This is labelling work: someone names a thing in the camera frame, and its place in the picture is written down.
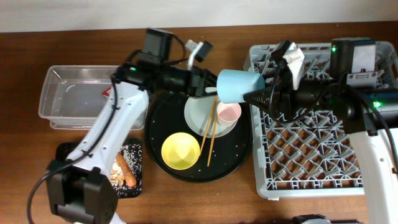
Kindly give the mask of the orange carrot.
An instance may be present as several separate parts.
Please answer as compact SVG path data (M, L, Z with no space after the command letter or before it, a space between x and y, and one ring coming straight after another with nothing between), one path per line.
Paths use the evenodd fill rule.
M121 168L124 176L124 180L127 184L128 187L133 188L137 184L137 180L135 178L135 175L131 171L130 167L128 166L126 160L124 159L122 154L118 154L116 156L116 161L118 163L118 166Z

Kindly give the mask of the pasta and rice scraps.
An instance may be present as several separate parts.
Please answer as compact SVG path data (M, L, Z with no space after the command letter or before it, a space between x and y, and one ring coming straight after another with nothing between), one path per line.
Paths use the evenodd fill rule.
M135 198L142 192L142 144L121 146L111 168L110 183L119 198Z

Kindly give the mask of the pink cup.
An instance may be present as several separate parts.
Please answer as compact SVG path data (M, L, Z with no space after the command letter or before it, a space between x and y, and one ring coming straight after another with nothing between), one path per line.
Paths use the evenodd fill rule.
M241 106L239 103L222 103L217 106L218 122L221 126L232 126L241 116Z

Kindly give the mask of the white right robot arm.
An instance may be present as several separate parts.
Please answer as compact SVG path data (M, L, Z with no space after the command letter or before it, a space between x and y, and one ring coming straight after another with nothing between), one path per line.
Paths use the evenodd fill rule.
M330 110L342 120L356 153L371 223L397 222L397 89L379 88L376 42L364 37L333 39L330 80L304 79L304 56L288 40L271 54L272 84L243 98L272 119L301 120Z

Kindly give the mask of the blue cup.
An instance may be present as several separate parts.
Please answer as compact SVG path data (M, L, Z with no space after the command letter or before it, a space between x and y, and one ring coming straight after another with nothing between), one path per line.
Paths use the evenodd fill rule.
M222 103L244 103L243 96L264 89L264 83L260 73L224 69L216 83L218 98Z

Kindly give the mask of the red snack wrapper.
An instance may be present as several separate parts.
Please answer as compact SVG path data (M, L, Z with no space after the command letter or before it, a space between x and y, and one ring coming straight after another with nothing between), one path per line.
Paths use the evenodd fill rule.
M105 98L109 98L112 89L113 89L113 88L110 86L109 88L107 88L107 89L102 93L102 95L103 95Z

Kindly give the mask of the yellow bowl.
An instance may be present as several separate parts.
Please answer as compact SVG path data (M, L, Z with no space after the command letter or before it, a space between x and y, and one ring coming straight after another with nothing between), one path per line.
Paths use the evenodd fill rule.
M174 133L163 142L161 156L168 167L185 170L197 162L200 145L191 134Z

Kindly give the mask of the wooden chopstick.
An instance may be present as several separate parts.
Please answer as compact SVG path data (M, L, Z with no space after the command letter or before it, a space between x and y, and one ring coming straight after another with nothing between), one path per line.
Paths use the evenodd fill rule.
M207 167L210 166L210 162L211 162L211 156L212 156L212 152L213 152L213 146L214 146L214 141L215 141L215 134L216 134L216 130L217 130L217 124L218 124L218 115L215 115L215 122L214 122L214 125L213 125L213 132L212 132L212 136L211 136L211 143L210 143L210 150L209 150L209 155L208 155Z
M208 121L206 123L205 133L203 135L203 139L202 139L201 147L200 147L200 155L201 155L202 150L203 150L204 145L205 145L205 141L206 141L206 138L207 138L207 135L208 135L208 130L210 128L210 123L211 123L211 120L212 120L212 117L213 117L213 113L214 113L214 110L215 110L216 102L217 102L217 96L215 96L214 99L213 99L213 103L212 103L212 106L211 106L211 110L210 110L210 114L209 114L209 117L208 117Z

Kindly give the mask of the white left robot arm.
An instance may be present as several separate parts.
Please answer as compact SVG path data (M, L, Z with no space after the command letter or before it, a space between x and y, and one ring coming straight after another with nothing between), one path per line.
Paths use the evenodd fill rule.
M132 125L149 105L149 93L209 96L206 88L216 85L217 76L197 66L126 62L111 81L111 96L87 135L64 161L52 161L47 168L50 211L71 223L122 223L116 213L118 195L109 178Z

